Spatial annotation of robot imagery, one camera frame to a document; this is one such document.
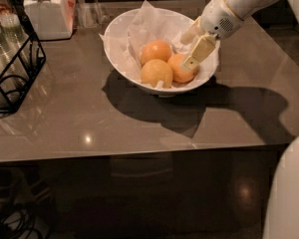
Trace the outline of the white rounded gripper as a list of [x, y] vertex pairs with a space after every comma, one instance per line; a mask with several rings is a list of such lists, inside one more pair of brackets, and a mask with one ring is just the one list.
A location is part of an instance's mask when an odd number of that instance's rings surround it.
[[196, 36], [200, 37], [194, 39], [180, 67], [185, 71], [197, 68], [216, 48], [216, 39], [230, 37], [242, 24], [243, 20], [232, 12], [226, 0], [211, 0], [203, 9], [201, 18], [197, 17], [181, 33], [179, 40], [184, 45], [190, 44]]

